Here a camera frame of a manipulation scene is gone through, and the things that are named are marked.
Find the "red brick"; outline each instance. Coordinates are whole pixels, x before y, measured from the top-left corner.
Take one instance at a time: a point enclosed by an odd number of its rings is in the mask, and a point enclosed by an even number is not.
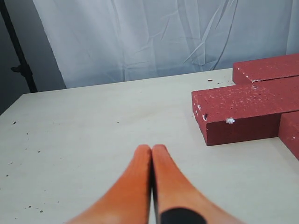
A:
[[[299,111],[299,77],[192,92],[207,145],[278,136],[280,116]]]
[[[299,54],[263,58],[233,64],[235,84],[299,76]]]
[[[299,112],[281,115],[279,137],[299,160]]]

